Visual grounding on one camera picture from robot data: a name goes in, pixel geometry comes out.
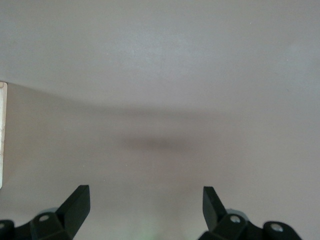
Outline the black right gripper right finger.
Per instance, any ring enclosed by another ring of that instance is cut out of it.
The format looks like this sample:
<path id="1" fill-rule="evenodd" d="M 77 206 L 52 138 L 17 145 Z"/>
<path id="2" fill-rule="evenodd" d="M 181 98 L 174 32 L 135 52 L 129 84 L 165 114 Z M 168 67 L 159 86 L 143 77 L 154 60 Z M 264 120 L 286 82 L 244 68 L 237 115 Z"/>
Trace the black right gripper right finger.
<path id="1" fill-rule="evenodd" d="M 267 221 L 263 227 L 254 225 L 241 211 L 226 209 L 212 186 L 205 186 L 202 212 L 208 228 L 200 240 L 300 240 L 288 224 Z"/>

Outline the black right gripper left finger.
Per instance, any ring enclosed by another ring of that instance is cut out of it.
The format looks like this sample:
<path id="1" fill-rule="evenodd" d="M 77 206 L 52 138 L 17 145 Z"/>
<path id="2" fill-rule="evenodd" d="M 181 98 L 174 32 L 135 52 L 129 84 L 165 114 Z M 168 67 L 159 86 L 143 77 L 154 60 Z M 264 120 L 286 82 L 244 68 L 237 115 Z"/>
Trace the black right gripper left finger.
<path id="1" fill-rule="evenodd" d="M 72 240 L 90 212 L 90 187 L 80 185 L 58 207 L 43 211 L 29 222 L 15 226 L 9 219 L 0 221 L 2 240 Z"/>

